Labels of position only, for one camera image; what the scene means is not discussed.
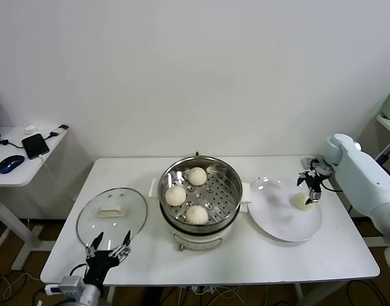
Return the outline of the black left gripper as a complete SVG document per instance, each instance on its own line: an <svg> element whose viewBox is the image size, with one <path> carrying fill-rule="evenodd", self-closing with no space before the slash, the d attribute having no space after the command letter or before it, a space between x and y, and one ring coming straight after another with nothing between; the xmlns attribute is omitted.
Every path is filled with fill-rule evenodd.
<svg viewBox="0 0 390 306"><path fill-rule="evenodd" d="M119 260L125 260L130 249L131 231L128 231L123 243L113 251L97 251L102 241L103 232L86 246L86 262L88 265L85 276L85 284L103 286L107 273L111 268L120 264Z"/></svg>

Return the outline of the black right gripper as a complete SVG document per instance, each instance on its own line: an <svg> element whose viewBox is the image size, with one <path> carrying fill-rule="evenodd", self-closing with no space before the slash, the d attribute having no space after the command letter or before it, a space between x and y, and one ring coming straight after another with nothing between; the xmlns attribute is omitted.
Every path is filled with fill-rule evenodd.
<svg viewBox="0 0 390 306"><path fill-rule="evenodd" d="M299 173L299 177L297 179L297 186L300 186L303 182L306 183L308 189L311 191L321 191L321 178L317 175L315 170L308 170ZM306 205L312 204L313 201L311 199L306 200Z"/></svg>

